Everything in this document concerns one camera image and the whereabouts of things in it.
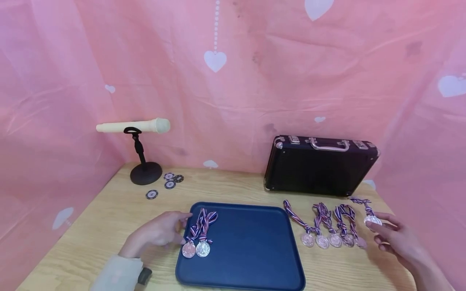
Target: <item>blue tray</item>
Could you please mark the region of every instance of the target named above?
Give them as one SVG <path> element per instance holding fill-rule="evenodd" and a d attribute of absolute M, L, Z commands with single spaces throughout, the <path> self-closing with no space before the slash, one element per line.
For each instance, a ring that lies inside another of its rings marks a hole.
<path fill-rule="evenodd" d="M 283 209 L 198 202 L 191 207 L 185 237 L 201 208 L 219 214 L 207 233 L 213 240 L 211 251 L 205 258 L 187 259 L 180 250 L 175 274 L 181 284 L 260 291 L 304 289 L 304 271 Z"/>

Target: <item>dotted line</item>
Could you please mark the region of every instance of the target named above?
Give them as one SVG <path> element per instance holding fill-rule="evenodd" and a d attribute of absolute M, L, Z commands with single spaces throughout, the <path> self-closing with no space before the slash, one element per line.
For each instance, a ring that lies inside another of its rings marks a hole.
<path fill-rule="evenodd" d="M 215 32 L 213 33 L 213 35 L 214 35 L 214 38 L 213 38 L 213 40 L 214 40 L 214 41 L 213 41 L 213 49 L 214 49 L 214 51 L 213 51 L 213 53 L 214 53 L 214 54 L 217 54 L 217 40 L 218 40 L 218 35 L 219 35 L 218 30 L 219 30 L 220 0 L 217 0 L 215 3 L 217 4 L 217 6 L 215 7 L 215 23 L 214 23 L 214 26 L 215 26 L 214 30 L 215 30 Z"/>

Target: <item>red white and blue ribbon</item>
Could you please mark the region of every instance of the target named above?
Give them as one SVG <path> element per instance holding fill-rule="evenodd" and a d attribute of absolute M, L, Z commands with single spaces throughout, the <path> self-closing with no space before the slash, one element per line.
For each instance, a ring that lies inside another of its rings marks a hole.
<path fill-rule="evenodd" d="M 371 203 L 369 199 L 359 199 L 359 198 L 356 198 L 356 197 L 350 197 L 348 199 L 351 200 L 354 203 L 364 205 L 364 208 L 366 210 L 366 215 L 375 216 L 374 211 L 372 211 L 372 208 L 369 207 L 369 205 L 368 205 L 369 203 Z"/>
<path fill-rule="evenodd" d="M 199 233 L 200 233 L 200 230 L 201 230 L 201 225 L 202 225 L 202 221 L 204 220 L 203 216 L 202 216 L 202 210 L 201 212 L 199 212 L 199 216 L 198 216 L 198 219 L 196 220 L 196 224 L 193 224 L 190 228 L 189 228 L 189 231 L 191 233 L 190 236 L 188 236 L 186 239 L 189 240 L 190 242 L 194 243 L 194 240 L 196 240 L 196 238 L 198 238 L 199 236 Z"/>
<path fill-rule="evenodd" d="M 335 207 L 334 213 L 337 220 L 336 226 L 340 230 L 341 236 L 343 237 L 348 235 L 348 229 L 346 228 L 345 222 L 343 222 L 342 212 L 344 212 L 344 210 L 341 210 L 340 206 Z"/>
<path fill-rule="evenodd" d="M 317 210 L 317 215 L 314 218 L 314 228 L 316 230 L 317 235 L 320 236 L 322 235 L 322 232 L 320 231 L 320 225 L 322 223 L 323 216 L 320 211 L 319 204 L 314 204 L 312 207 Z"/>
<path fill-rule="evenodd" d="M 202 212 L 203 221 L 201 225 L 201 233 L 199 235 L 199 241 L 200 242 L 207 241 L 208 244 L 211 244 L 212 240 L 207 239 L 207 232 L 209 231 L 209 225 L 211 225 L 217 220 L 218 215 L 216 211 L 210 212 L 209 214 L 207 214 L 207 211 L 204 208 L 201 209 L 201 212 Z"/>
<path fill-rule="evenodd" d="M 283 201 L 283 207 L 285 208 L 286 213 L 293 219 L 295 222 L 297 222 L 300 226 L 304 227 L 306 230 L 307 234 L 310 234 L 311 232 L 315 232 L 317 234 L 320 234 L 320 230 L 316 230 L 313 227 L 310 227 L 307 223 L 302 221 L 294 212 L 291 210 L 291 205 L 288 202 L 288 200 Z"/>
<path fill-rule="evenodd" d="M 356 232 L 356 213 L 349 205 L 340 204 L 338 207 L 340 208 L 341 214 L 345 215 L 349 219 L 349 230 L 351 231 L 354 239 L 357 240 L 358 236 Z"/>
<path fill-rule="evenodd" d="M 317 208 L 317 212 L 322 216 L 322 222 L 329 232 L 336 234 L 336 230 L 332 227 L 332 212 L 322 202 L 314 204 L 314 208 Z"/>

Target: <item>white heart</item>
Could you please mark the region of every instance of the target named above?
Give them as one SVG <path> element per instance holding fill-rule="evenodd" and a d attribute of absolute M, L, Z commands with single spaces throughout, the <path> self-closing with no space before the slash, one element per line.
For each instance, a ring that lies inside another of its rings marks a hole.
<path fill-rule="evenodd" d="M 205 161 L 204 162 L 204 166 L 208 167 L 208 168 L 218 168 L 219 166 L 217 165 L 216 162 L 212 161 L 212 160 L 208 160 L 208 161 Z"/>
<path fill-rule="evenodd" d="M 74 210 L 75 209 L 73 207 L 68 207 L 58 212 L 57 217 L 55 217 L 54 224 L 52 225 L 52 230 L 59 229 L 59 227 L 73 214 Z"/>
<path fill-rule="evenodd" d="M 316 117 L 316 118 L 314 118 L 314 121 L 317 122 L 317 123 L 321 123 L 324 120 L 325 120 L 325 117 Z"/>
<path fill-rule="evenodd" d="M 115 93 L 115 87 L 113 86 L 105 85 L 105 89 L 107 89 L 107 91 L 109 91 L 112 94 Z"/>
<path fill-rule="evenodd" d="M 374 188 L 374 190 L 376 189 L 376 183 L 374 182 L 374 180 L 364 180 L 363 183 L 369 184 Z"/>
<path fill-rule="evenodd" d="M 466 80 L 456 76 L 445 76 L 439 80 L 439 91 L 444 97 L 454 97 L 466 94 Z"/>
<path fill-rule="evenodd" d="M 213 51 L 206 51 L 204 60 L 212 71 L 218 72 L 226 63 L 226 54 L 222 52 L 214 53 Z"/>
<path fill-rule="evenodd" d="M 319 19 L 333 5 L 334 0 L 305 0 L 304 7 L 312 21 Z"/>

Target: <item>poker chip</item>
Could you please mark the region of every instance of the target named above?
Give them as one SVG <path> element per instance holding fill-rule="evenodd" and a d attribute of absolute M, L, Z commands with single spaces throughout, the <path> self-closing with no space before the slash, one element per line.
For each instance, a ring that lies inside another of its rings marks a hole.
<path fill-rule="evenodd" d="M 175 181 L 175 183 L 181 183 L 183 182 L 185 179 L 185 177 L 183 177 L 183 175 L 176 175 L 174 176 L 173 180 Z"/>
<path fill-rule="evenodd" d="M 164 175 L 164 179 L 169 181 L 169 180 L 173 179 L 174 176 L 175 176 L 175 174 L 173 174 L 173 173 L 166 173 Z"/>
<path fill-rule="evenodd" d="M 150 190 L 149 192 L 147 192 L 146 194 L 146 198 L 149 199 L 149 200 L 152 200 L 152 199 L 155 199 L 158 195 L 158 191 L 157 190 Z"/>
<path fill-rule="evenodd" d="M 176 186 L 176 183 L 174 181 L 167 181 L 165 183 L 165 188 L 168 190 L 175 188 L 175 186 Z"/>

